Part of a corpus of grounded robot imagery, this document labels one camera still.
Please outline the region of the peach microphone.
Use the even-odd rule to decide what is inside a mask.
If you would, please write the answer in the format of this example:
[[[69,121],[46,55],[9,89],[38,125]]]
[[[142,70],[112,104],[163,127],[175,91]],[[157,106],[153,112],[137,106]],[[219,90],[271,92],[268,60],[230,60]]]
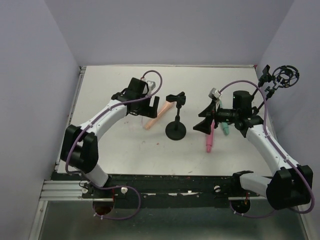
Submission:
[[[149,130],[150,128],[152,128],[163,116],[166,112],[168,112],[173,106],[175,105],[174,102],[168,102],[166,101],[163,106],[161,107],[161,109],[158,111],[157,113],[157,117],[156,118],[152,118],[151,120],[149,120],[144,126],[143,128],[145,130]]]

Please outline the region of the black round-base clip stand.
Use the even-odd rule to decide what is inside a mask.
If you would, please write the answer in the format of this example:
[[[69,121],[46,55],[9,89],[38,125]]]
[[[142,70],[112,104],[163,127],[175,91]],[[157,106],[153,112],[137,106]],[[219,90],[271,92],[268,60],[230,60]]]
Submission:
[[[173,94],[167,95],[166,101],[169,103],[176,102],[177,113],[176,113],[174,121],[170,122],[166,126],[165,134],[169,139],[171,139],[173,141],[182,140],[186,136],[186,133],[187,133],[185,125],[180,121],[180,110],[181,110],[182,106],[184,106],[186,103],[185,92],[182,91],[177,95],[173,95]]]

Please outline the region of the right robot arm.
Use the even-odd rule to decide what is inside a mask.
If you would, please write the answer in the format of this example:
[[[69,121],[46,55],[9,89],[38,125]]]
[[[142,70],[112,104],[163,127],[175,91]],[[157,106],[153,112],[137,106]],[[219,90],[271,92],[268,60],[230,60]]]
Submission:
[[[307,165],[300,165],[292,159],[270,134],[265,121],[254,113],[252,96],[248,91],[233,92],[232,108],[221,107],[221,94],[217,89],[209,93],[211,103],[199,117],[203,120],[193,129],[209,135],[211,125],[220,123],[234,124],[263,157],[269,167],[272,178],[256,175],[252,171],[240,171],[232,175],[234,192],[251,191],[265,197],[275,210],[312,204],[313,172]]]

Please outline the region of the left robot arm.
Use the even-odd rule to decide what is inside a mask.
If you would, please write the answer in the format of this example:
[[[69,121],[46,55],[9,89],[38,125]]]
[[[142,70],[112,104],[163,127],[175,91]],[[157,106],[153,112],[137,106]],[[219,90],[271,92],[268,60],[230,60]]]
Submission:
[[[98,142],[119,120],[131,114],[156,118],[160,98],[146,98],[156,88],[154,81],[132,78],[127,88],[112,95],[109,103],[90,120],[69,125],[64,134],[60,159],[84,174],[93,184],[103,187],[109,175],[98,164]]]

